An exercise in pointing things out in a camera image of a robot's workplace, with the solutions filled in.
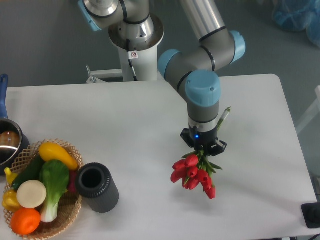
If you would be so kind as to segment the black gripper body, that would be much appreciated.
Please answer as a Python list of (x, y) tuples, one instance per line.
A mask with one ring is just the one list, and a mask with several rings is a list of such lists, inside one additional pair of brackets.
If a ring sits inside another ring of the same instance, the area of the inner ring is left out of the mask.
[(217, 126), (209, 131), (200, 131), (195, 126), (193, 128), (189, 127), (188, 146), (195, 150), (199, 150), (203, 146), (203, 149), (207, 151), (217, 144), (217, 133)]

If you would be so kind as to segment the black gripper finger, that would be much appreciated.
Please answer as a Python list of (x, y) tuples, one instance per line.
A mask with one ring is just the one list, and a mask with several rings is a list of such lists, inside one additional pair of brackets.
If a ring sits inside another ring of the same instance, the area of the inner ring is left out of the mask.
[(228, 144), (222, 140), (216, 140), (215, 142), (211, 142), (206, 145), (204, 153), (206, 156), (215, 157), (222, 154), (226, 150), (227, 145)]
[(194, 140), (190, 135), (190, 130), (188, 128), (184, 128), (180, 134), (180, 137), (184, 140), (184, 142), (188, 145), (189, 148), (194, 147)]

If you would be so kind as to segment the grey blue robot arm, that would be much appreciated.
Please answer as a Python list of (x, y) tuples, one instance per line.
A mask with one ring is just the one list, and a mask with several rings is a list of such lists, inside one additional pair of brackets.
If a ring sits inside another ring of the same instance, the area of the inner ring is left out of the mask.
[(239, 32), (226, 28), (216, 3), (181, 1), (199, 41), (186, 55), (175, 49), (158, 55), (165, 31), (147, 0), (80, 0), (78, 6), (93, 31), (108, 30), (125, 82), (162, 76), (186, 101), (188, 128), (181, 137), (187, 145), (205, 156), (223, 153), (227, 144), (217, 136), (221, 85), (216, 71), (239, 60), (246, 44)]

